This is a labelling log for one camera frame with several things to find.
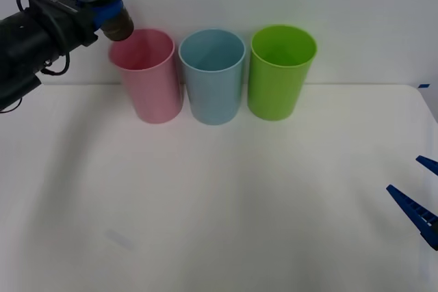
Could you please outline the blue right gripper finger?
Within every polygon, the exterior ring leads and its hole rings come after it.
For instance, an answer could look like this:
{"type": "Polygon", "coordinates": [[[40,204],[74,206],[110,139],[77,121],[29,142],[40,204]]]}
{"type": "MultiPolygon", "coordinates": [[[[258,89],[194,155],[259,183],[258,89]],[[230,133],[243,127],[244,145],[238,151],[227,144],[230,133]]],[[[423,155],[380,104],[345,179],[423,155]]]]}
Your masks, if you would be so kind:
{"type": "Polygon", "coordinates": [[[393,185],[388,185],[386,190],[419,230],[420,235],[427,244],[432,249],[437,250],[437,216],[416,203],[416,201],[412,200],[393,185]]]}
{"type": "Polygon", "coordinates": [[[430,170],[433,174],[438,175],[438,162],[424,156],[418,156],[415,159],[418,163],[430,170]]]}

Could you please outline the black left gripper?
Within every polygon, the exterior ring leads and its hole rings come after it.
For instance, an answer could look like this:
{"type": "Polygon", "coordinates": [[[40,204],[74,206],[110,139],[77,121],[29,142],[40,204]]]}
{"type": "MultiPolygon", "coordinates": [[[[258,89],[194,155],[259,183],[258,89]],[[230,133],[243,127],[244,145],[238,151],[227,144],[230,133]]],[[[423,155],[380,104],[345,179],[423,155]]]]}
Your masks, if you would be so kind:
{"type": "Polygon", "coordinates": [[[65,50],[70,52],[80,46],[88,47],[98,40],[95,31],[115,18],[123,9],[123,0],[104,6],[84,5],[78,0],[40,0],[61,29],[65,50]]]}

